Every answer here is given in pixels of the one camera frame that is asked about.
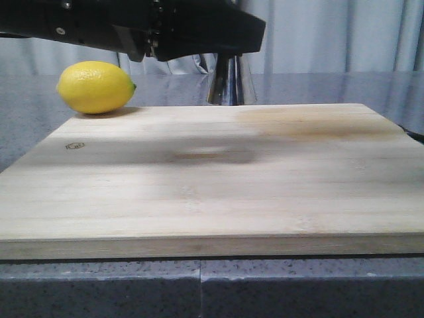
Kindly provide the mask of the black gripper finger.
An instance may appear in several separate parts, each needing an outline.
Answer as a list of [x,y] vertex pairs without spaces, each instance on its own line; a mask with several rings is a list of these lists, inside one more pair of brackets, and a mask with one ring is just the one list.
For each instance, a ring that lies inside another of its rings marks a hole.
[[232,1],[155,1],[150,17],[148,55],[161,62],[258,52],[266,29],[265,21]]

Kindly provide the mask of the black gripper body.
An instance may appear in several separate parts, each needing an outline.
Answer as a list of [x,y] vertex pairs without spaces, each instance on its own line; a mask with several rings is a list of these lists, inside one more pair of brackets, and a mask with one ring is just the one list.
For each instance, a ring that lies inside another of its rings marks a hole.
[[1,33],[122,52],[141,62],[152,1],[2,1]]

